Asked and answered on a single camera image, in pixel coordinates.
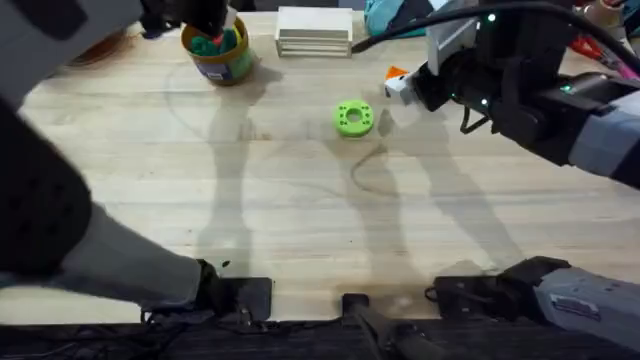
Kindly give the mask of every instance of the cylindrical container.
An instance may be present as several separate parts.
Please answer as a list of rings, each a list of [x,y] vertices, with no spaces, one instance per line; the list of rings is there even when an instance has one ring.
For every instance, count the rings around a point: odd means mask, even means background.
[[[242,39],[238,40],[238,45],[231,51],[218,56],[199,56],[192,53],[191,39],[195,36],[207,36],[189,25],[182,30],[182,46],[187,50],[200,73],[216,85],[236,84],[249,75],[253,67],[249,34],[239,17],[236,17],[235,27]]]

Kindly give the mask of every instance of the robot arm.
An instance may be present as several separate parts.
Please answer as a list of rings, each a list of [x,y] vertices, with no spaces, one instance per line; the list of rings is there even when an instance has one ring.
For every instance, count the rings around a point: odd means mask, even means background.
[[[556,11],[557,5],[569,6],[552,2]],[[430,111],[452,100],[484,116],[469,126],[467,110],[465,134],[490,122],[493,133],[556,165],[640,188],[640,83],[602,73],[558,74],[574,35],[565,21],[535,12],[436,25],[428,31],[427,62],[409,76],[388,80],[387,94],[404,103],[419,101]],[[601,37],[617,45],[607,34]]]
[[[640,286],[537,256],[497,276],[441,276],[425,294],[444,319],[526,317],[640,351]]]
[[[448,13],[435,15],[441,20],[455,13],[459,16],[450,17],[455,22],[428,29],[428,61],[409,75],[389,79],[386,92],[430,111],[454,101],[465,106],[465,134],[490,123],[493,133],[556,165],[576,166],[640,189],[640,82],[595,72],[558,74],[576,27],[532,11],[513,12],[523,4],[529,10],[551,6],[572,19],[570,2],[547,2],[554,5],[480,0],[494,10],[472,20],[462,16],[470,13],[467,4],[457,2]],[[498,8],[512,12],[505,16]],[[582,27],[616,48],[635,71],[640,69],[638,59],[620,50],[613,38],[588,24]],[[473,125],[468,124],[470,109],[483,116]],[[438,302],[445,319],[524,316],[640,351],[640,286],[566,261],[536,257],[496,277],[438,277],[426,295]]]

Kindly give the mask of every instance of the orange object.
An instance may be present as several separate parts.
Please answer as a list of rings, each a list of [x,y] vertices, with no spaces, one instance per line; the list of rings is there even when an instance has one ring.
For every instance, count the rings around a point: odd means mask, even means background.
[[[401,75],[408,74],[408,73],[409,72],[407,70],[400,69],[400,68],[397,68],[395,66],[391,66],[389,68],[389,70],[387,70],[387,76],[385,76],[384,79],[385,80],[389,80],[389,79],[394,78],[396,76],[401,76]]]

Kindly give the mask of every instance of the stack of white boxes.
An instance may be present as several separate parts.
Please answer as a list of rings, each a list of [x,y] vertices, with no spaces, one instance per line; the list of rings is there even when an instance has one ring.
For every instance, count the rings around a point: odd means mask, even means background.
[[[350,57],[353,10],[281,6],[275,40],[279,56]]]

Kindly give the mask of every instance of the gray fabric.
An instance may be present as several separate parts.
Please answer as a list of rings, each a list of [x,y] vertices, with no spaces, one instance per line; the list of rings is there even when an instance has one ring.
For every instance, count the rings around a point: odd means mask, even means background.
[[[118,223],[94,205],[82,241],[48,286],[137,303],[145,309],[195,300],[200,264],[176,255]]]
[[[616,110],[603,117],[589,117],[571,149],[569,162],[596,175],[612,176],[640,140],[638,102],[640,92],[634,92],[613,102]]]
[[[69,40],[59,41],[32,26],[8,0],[0,0],[0,95],[12,106],[19,107],[23,97],[56,68],[142,14],[139,0],[78,2],[88,21]]]

